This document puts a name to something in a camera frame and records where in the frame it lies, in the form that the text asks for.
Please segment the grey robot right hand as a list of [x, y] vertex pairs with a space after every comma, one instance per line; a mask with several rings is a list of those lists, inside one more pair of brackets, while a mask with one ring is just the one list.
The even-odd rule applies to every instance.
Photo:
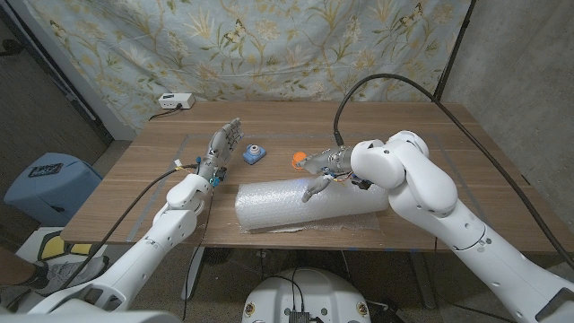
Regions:
[[297, 161], [295, 166], [317, 175], [301, 198], [307, 203], [315, 194], [323, 191], [332, 181], [339, 176], [346, 176], [352, 172], [351, 167], [352, 148], [339, 146], [326, 149], [321, 153], [315, 153]]

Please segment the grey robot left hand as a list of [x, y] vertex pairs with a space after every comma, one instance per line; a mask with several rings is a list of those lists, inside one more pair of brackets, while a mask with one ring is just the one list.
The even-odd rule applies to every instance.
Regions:
[[222, 179], [233, 151], [243, 137], [240, 118], [234, 118], [216, 131], [207, 145], [196, 174], [206, 180]]

